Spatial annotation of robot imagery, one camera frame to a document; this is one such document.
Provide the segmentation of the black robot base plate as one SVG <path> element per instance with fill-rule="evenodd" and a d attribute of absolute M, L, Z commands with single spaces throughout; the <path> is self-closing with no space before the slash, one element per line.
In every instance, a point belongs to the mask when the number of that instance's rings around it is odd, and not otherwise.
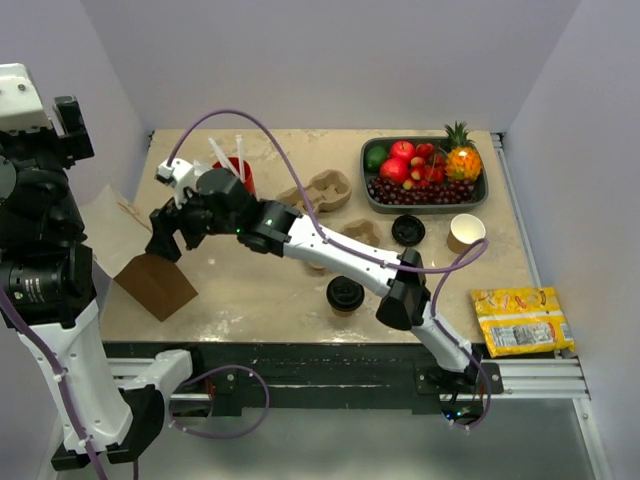
<path fill-rule="evenodd" d="M 194 372 L 210 378 L 181 387 L 171 406 L 180 417 L 239 416 L 245 409 L 409 410 L 474 420 L 497 387 L 499 370 L 483 365 L 468 380 L 438 368 L 420 344 L 184 344 Z M 277 381 L 355 380 L 347 388 L 272 388 Z"/>

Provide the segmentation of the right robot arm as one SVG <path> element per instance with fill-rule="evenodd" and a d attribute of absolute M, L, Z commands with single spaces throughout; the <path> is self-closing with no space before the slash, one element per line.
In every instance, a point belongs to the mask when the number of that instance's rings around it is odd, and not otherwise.
<path fill-rule="evenodd" d="M 411 332 L 433 355 L 452 390 L 466 393 L 480 382 L 481 359 L 438 313 L 439 293 L 428 290 L 416 250 L 397 253 L 350 239 L 294 207 L 257 199 L 224 168 L 196 174 L 188 162 L 162 163 L 155 178 L 172 188 L 173 197 L 150 215 L 147 253 L 177 262 L 176 232 L 188 250 L 208 235 L 232 235 L 253 252 L 322 265 L 380 297 L 377 319 Z"/>

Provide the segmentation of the brown paper bag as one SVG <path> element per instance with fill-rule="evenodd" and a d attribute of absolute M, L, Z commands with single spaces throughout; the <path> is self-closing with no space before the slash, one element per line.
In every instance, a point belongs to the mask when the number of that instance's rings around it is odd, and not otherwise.
<path fill-rule="evenodd" d="M 80 213 L 97 265 L 157 320 L 168 319 L 196 298 L 196 289 L 175 263 L 145 251 L 152 230 L 117 190 L 105 186 Z"/>

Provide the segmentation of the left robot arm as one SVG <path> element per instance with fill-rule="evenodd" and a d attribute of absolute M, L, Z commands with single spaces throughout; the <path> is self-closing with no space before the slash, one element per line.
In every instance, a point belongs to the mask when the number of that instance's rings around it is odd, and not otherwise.
<path fill-rule="evenodd" d="M 178 386 L 200 390 L 207 368 L 183 349 L 158 354 L 118 385 L 105 354 L 93 253 L 68 170 L 94 150 L 76 98 L 48 114 L 28 68 L 1 68 L 1 313 L 31 352 L 56 404 L 58 471 L 136 464 L 160 434 Z"/>

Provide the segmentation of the single pulp cup carrier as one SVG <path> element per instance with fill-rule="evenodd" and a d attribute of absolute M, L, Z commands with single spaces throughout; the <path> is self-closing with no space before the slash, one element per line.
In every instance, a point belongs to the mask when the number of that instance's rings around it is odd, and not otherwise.
<path fill-rule="evenodd" d="M 379 226 L 364 218 L 345 224 L 339 233 L 371 247 L 380 247 L 383 240 Z"/>

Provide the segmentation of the brown paper coffee cup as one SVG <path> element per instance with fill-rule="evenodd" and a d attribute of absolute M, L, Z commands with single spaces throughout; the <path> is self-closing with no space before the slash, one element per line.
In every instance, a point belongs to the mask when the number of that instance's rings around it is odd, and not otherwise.
<path fill-rule="evenodd" d="M 338 317 L 349 317 L 354 314 L 355 311 L 358 310 L 357 305 L 352 304 L 332 304 L 331 309 L 333 313 Z"/>

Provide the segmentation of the black coffee cup lid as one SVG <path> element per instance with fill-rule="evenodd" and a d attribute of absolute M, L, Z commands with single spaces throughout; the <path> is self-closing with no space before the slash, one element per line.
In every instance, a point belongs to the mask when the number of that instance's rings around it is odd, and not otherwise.
<path fill-rule="evenodd" d="M 352 304 L 359 308 L 365 298 L 364 287 L 345 276 L 338 276 L 327 285 L 326 298 L 330 306 Z"/>

